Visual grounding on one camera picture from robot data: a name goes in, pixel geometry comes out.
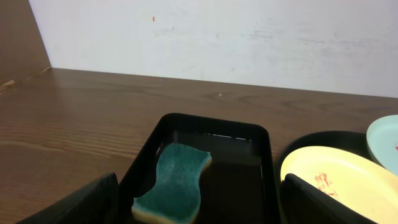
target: green sponge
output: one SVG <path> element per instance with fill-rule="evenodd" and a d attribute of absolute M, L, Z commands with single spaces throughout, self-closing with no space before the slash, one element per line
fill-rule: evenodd
<path fill-rule="evenodd" d="M 168 145 L 159 157 L 154 187 L 134 199 L 134 218 L 146 223 L 193 223 L 200 206 L 199 177 L 210 163 L 209 152 Z"/>

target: brown wooden surface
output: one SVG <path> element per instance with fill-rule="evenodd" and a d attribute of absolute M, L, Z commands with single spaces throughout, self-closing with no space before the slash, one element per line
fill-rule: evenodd
<path fill-rule="evenodd" d="M 0 222 L 13 223 L 106 172 L 120 180 L 171 112 L 260 124 L 274 161 L 308 133 L 366 132 L 398 99 L 51 69 L 0 95 Z"/>
<path fill-rule="evenodd" d="M 0 86 L 37 75 L 49 66 L 28 0 L 0 0 Z"/>

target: wooden table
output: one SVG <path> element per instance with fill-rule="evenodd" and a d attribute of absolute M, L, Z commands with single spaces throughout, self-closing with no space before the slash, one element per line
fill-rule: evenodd
<path fill-rule="evenodd" d="M 366 132 L 398 99 L 51 69 L 0 95 L 0 223 L 17 222 L 107 172 L 121 180 L 171 112 L 260 124 L 276 161 L 305 134 Z"/>

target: light blue plate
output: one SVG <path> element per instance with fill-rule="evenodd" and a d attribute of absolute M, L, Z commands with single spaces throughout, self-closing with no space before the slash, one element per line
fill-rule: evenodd
<path fill-rule="evenodd" d="M 398 115 L 375 120 L 368 128 L 366 139 L 375 162 L 398 175 Z"/>

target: brown wall panel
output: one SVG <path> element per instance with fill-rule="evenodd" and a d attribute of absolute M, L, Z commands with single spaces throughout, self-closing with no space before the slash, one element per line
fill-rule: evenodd
<path fill-rule="evenodd" d="M 28 0 L 0 0 L 0 85 L 50 66 Z"/>

